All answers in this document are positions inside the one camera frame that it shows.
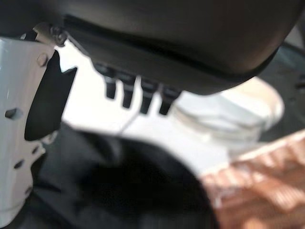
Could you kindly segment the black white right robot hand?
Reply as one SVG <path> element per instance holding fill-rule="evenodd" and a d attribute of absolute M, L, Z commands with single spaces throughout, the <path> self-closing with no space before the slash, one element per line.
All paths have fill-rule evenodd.
<path fill-rule="evenodd" d="M 262 71 L 295 25 L 302 0 L 3 0 L 0 3 L 0 221 L 32 189 L 42 139 L 60 127 L 76 69 L 55 46 L 70 40 L 107 79 L 143 79 L 145 111 L 161 90 L 166 113 L 180 91 L 213 94 Z"/>

